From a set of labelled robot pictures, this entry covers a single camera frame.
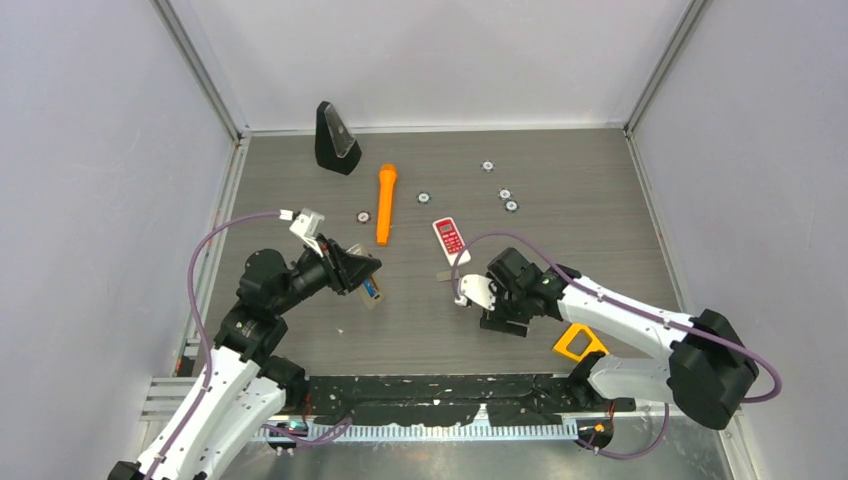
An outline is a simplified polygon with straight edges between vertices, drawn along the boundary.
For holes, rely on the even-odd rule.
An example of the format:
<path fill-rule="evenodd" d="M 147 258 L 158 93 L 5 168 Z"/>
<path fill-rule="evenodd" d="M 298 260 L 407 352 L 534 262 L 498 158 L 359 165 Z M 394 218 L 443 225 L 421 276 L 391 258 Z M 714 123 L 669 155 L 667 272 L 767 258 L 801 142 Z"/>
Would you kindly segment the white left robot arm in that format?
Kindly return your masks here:
<path fill-rule="evenodd" d="M 267 420 L 305 405 L 304 368 L 274 353 L 288 331 L 284 314 L 324 288 L 351 293 L 381 266 L 324 236 L 293 264 L 273 249 L 251 254 L 201 377 L 150 446 L 109 478 L 220 478 Z"/>

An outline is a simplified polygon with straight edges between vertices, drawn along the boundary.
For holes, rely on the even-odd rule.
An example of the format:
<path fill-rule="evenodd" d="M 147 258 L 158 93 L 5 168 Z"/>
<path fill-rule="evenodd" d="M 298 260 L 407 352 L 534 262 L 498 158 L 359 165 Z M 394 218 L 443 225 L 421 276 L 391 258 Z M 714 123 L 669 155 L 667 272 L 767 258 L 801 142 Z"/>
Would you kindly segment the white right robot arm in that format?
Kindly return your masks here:
<path fill-rule="evenodd" d="M 703 427 L 722 430 L 759 376 L 724 315 L 654 307 L 564 265 L 541 270 L 512 247 L 485 274 L 462 276 L 457 293 L 460 303 L 482 308 L 480 325 L 487 330 L 524 337 L 531 319 L 549 317 L 606 333 L 642 352 L 633 359 L 595 350 L 579 361 L 570 392 L 584 410 L 619 398 L 661 402 Z"/>

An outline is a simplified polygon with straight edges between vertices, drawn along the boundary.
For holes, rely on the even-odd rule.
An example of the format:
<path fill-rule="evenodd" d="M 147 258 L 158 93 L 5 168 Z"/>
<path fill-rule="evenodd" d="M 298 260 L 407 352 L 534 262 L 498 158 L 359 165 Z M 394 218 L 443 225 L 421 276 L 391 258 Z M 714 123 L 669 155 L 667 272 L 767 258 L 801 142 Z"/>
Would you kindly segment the red white remote control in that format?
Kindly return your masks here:
<path fill-rule="evenodd" d="M 461 253 L 466 243 L 452 217 L 444 217 L 432 223 L 433 231 L 449 265 L 464 265 L 471 261 L 468 251 Z"/>

